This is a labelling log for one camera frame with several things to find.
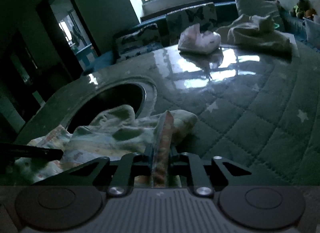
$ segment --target plush toy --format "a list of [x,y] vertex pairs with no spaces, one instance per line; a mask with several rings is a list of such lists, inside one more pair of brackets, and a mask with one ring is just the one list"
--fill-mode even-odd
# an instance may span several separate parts
[[304,14],[304,17],[306,17],[309,20],[313,21],[313,15],[317,14],[316,10],[313,8],[310,8],[309,10],[307,10]]
[[293,7],[292,11],[290,11],[290,15],[292,17],[297,17],[302,19],[305,12],[309,10],[310,4],[308,0],[299,0],[297,5]]

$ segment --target white cloth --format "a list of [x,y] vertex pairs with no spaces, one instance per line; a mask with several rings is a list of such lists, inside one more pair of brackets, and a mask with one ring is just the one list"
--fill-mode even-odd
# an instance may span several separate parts
[[276,2],[265,0],[235,0],[238,15],[258,15],[265,17],[271,15],[275,23],[279,24],[279,31],[285,31],[284,23],[280,16]]
[[260,17],[242,14],[232,24],[220,27],[216,32],[221,36],[221,43],[291,53],[290,39],[274,30],[273,24],[270,15]]

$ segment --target white bag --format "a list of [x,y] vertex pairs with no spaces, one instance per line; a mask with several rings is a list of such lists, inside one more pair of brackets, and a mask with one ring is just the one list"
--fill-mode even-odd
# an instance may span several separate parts
[[221,36],[216,32],[206,31],[200,33],[200,24],[186,28],[180,35],[178,50],[182,52],[193,52],[210,54],[221,44]]

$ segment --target crumpled towel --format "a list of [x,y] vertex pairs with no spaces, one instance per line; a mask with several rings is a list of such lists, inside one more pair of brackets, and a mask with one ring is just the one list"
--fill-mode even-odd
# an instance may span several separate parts
[[[172,143],[178,144],[191,131],[198,118],[184,110],[170,113],[174,117]],[[62,159],[46,162],[20,158],[6,175],[0,176],[1,185],[30,185],[101,156],[118,160],[127,153],[143,153],[146,145],[155,140],[159,117],[154,115],[135,119],[133,108],[122,105],[101,112],[89,126],[80,126],[73,134],[60,125],[28,145],[62,149]]]
[[260,48],[275,52],[290,53],[290,39],[274,30],[274,21],[270,15],[260,17],[242,14],[232,24],[216,30],[221,43]]

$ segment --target white star pattern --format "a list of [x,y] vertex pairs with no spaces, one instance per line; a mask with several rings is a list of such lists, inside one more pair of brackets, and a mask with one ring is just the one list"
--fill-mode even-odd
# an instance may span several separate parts
[[287,75],[284,75],[283,73],[279,73],[279,76],[280,78],[287,79]]
[[253,91],[256,91],[256,92],[259,92],[259,91],[260,91],[260,88],[259,88],[259,86],[258,86],[257,83],[255,83],[255,84],[253,85],[252,90],[253,90]]
[[301,123],[303,123],[305,120],[309,120],[307,113],[301,111],[300,109],[298,111],[299,111],[299,114],[297,115],[297,117],[300,118]]
[[217,103],[216,102],[213,102],[211,105],[209,105],[208,103],[206,104],[207,105],[207,110],[212,113],[212,110],[213,109],[219,109],[219,107],[217,106]]
[[161,195],[163,195],[163,194],[164,194],[163,191],[159,191],[158,193],[156,193],[156,195],[158,195],[159,197],[160,197]]

